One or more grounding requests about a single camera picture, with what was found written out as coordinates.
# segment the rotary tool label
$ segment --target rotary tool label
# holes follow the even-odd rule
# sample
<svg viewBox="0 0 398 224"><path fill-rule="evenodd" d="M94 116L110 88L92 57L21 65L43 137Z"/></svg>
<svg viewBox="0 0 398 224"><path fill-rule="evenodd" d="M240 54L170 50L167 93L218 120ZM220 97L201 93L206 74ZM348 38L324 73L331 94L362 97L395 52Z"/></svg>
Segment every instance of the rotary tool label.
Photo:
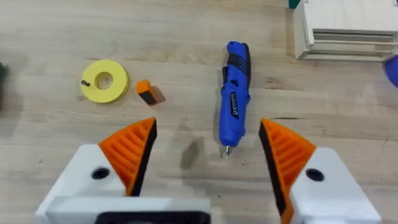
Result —
<svg viewBox="0 0 398 224"><path fill-rule="evenodd" d="M236 93L231 93L231 115L234 116L236 119L239 119L238 116L238 105L236 104Z"/></svg>

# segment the small screw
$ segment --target small screw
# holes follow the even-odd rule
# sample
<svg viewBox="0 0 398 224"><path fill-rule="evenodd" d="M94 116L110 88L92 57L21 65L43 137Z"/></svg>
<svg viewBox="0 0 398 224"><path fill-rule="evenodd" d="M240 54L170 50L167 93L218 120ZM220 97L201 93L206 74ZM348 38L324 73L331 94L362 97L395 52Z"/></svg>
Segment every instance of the small screw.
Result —
<svg viewBox="0 0 398 224"><path fill-rule="evenodd" d="M82 80L82 81L81 81L81 84L82 84L82 85L85 85L85 86L90 86L90 83L86 82L86 80Z"/></svg>

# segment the blue object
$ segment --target blue object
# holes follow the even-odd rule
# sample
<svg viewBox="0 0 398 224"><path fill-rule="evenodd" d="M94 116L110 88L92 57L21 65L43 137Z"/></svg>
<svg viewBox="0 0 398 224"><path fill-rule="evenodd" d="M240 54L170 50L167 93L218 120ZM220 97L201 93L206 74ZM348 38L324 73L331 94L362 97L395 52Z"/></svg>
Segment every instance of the blue object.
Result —
<svg viewBox="0 0 398 224"><path fill-rule="evenodd" d="M398 56L384 62L384 69L392 84L398 88Z"/></svg>
<svg viewBox="0 0 398 224"><path fill-rule="evenodd" d="M251 59L245 43L231 41L223 68L219 139L222 145L236 147L244 136L246 107L250 101Z"/></svg>

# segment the orange ridged finger pad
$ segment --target orange ridged finger pad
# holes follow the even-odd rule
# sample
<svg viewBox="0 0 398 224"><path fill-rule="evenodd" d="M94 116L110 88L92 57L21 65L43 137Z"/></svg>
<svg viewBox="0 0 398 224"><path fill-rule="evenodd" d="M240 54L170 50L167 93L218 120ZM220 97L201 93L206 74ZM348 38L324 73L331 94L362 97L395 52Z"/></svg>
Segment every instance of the orange ridged finger pad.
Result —
<svg viewBox="0 0 398 224"><path fill-rule="evenodd" d="M109 163L126 186L127 196L138 196L156 139L156 119L134 123L99 143Z"/></svg>
<svg viewBox="0 0 398 224"><path fill-rule="evenodd" d="M264 118L259 137L266 154L281 224L289 224L294 214L289 199L290 189L316 147L290 129Z"/></svg>

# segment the white wooden box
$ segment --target white wooden box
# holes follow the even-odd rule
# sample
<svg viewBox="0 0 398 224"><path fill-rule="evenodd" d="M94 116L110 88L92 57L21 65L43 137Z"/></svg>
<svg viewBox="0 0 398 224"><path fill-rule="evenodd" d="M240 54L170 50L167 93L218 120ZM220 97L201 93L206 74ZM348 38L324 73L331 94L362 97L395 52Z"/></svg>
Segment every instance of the white wooden box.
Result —
<svg viewBox="0 0 398 224"><path fill-rule="evenodd" d="M398 54L398 0L301 0L297 59L382 62Z"/></svg>

